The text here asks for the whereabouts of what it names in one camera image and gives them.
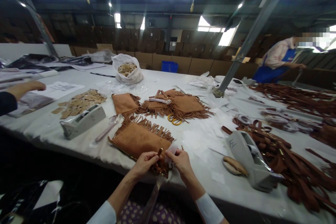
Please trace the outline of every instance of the blue crate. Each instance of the blue crate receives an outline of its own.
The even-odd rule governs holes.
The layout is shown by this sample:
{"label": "blue crate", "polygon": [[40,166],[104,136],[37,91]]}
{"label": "blue crate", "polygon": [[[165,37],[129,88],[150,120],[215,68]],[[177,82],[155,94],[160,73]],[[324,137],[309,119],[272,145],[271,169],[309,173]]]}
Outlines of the blue crate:
{"label": "blue crate", "polygon": [[173,61],[162,61],[161,71],[162,72],[174,72],[177,73],[177,69],[179,68],[178,64]]}

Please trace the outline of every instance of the blue apron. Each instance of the blue apron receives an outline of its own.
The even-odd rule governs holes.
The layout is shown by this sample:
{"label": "blue apron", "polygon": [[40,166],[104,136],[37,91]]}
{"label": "blue apron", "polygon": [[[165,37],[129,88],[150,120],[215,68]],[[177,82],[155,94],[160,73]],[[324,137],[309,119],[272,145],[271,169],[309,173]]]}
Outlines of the blue apron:
{"label": "blue apron", "polygon": [[[262,63],[262,66],[258,68],[256,73],[253,76],[253,80],[256,80],[257,82],[260,83],[271,83],[273,82],[274,79],[285,73],[289,67],[288,66],[280,66],[276,69],[272,69],[268,66],[265,66],[265,61],[267,59],[267,56],[265,57],[264,62]],[[283,62],[292,62],[295,56],[295,49],[288,49],[286,52],[286,55],[282,59]]]}

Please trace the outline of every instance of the metal pole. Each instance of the metal pole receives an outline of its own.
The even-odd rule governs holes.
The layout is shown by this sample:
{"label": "metal pole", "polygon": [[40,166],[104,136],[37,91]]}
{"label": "metal pole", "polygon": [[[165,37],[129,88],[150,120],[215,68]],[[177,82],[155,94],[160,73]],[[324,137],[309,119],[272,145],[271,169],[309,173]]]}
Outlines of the metal pole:
{"label": "metal pole", "polygon": [[279,0],[266,0],[219,89],[224,93]]}
{"label": "metal pole", "polygon": [[57,54],[57,52],[56,52],[56,50],[53,46],[53,43],[51,42],[50,37],[45,30],[45,27],[42,23],[42,20],[36,12],[36,9],[35,9],[35,6],[34,6],[32,0],[22,0],[22,3],[24,4],[22,6],[26,7],[29,10],[29,12],[30,12],[31,16],[33,17],[38,29],[40,30],[40,33],[41,33],[41,35],[42,35],[42,37],[45,41],[44,44],[46,44],[49,54],[54,55],[57,58],[59,58],[59,56],[58,56],[58,54]]}

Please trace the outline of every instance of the scissors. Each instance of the scissors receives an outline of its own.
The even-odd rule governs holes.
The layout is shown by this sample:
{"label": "scissors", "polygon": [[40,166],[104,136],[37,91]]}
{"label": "scissors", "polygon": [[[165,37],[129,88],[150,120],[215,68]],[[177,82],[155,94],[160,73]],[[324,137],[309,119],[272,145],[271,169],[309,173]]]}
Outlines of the scissors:
{"label": "scissors", "polygon": [[175,119],[173,115],[168,115],[168,121],[170,121],[173,125],[180,125],[182,123],[181,119]]}

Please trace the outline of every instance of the patterned fabric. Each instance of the patterned fabric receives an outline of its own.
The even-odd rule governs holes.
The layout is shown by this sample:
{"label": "patterned fabric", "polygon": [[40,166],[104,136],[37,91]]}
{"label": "patterned fabric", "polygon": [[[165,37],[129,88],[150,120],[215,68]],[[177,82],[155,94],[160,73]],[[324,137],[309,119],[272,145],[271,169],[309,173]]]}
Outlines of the patterned fabric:
{"label": "patterned fabric", "polygon": [[[143,213],[145,206],[128,200],[123,210],[121,211],[120,218],[117,224],[131,224],[137,223]],[[178,205],[172,204],[172,201],[167,200],[165,203],[156,203],[149,219],[149,224],[184,224],[181,218],[181,213]]]}
{"label": "patterned fabric", "polygon": [[287,38],[276,43],[271,49],[267,51],[267,53],[263,56],[262,61],[259,63],[259,67],[261,67],[265,61],[265,66],[270,67],[272,69],[276,69],[281,67],[285,62],[282,61],[288,49],[295,49],[294,45],[294,37]]}

